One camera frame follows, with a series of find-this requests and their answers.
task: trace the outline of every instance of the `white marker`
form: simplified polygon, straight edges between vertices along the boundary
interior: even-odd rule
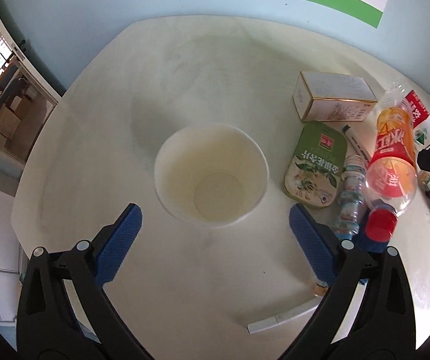
[[[268,330],[273,327],[283,325],[286,322],[293,321],[294,319],[301,317],[302,315],[308,314],[316,310],[321,302],[321,298],[316,297],[310,299],[293,309],[277,314],[273,317],[264,319],[263,321],[258,321],[248,325],[248,332],[250,334],[262,332],[263,330]]]
[[[368,166],[371,161],[371,156],[368,150],[363,146],[362,142],[358,139],[353,129],[346,125],[343,127],[343,134],[345,134],[346,139],[348,139],[351,145],[355,148],[358,155],[362,157],[365,165]]]

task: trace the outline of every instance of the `white paper cup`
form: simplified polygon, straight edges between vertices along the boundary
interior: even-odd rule
[[[268,164],[255,141],[227,124],[186,127],[160,148],[155,190],[175,218],[217,228],[245,218],[268,185]]]

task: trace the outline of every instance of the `white table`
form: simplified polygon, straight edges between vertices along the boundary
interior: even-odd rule
[[[12,214],[25,251],[70,249],[137,203],[143,228],[105,291],[142,345],[156,359],[278,358],[309,317],[253,335],[246,326],[312,297],[314,275],[288,226],[295,202],[282,186],[302,129],[292,102],[300,70],[362,76],[378,98],[401,77],[346,44],[262,20],[182,16],[131,25],[80,74],[36,142]],[[430,111],[430,96],[414,87]],[[271,174],[256,211],[214,231],[171,217],[153,188],[161,144],[206,122],[248,133]],[[351,125],[374,147],[373,116]],[[336,210],[312,212],[330,223]],[[391,243],[410,279],[422,342],[430,333],[430,211],[422,193]]]

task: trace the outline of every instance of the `white box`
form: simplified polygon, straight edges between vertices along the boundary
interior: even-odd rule
[[[376,104],[376,97],[361,77],[302,71],[293,102],[303,122],[361,121]]]

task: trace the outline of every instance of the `red and white carton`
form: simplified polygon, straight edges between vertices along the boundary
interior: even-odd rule
[[[413,136],[415,148],[421,151],[430,146],[430,113],[415,93],[411,91],[406,95],[413,112]]]

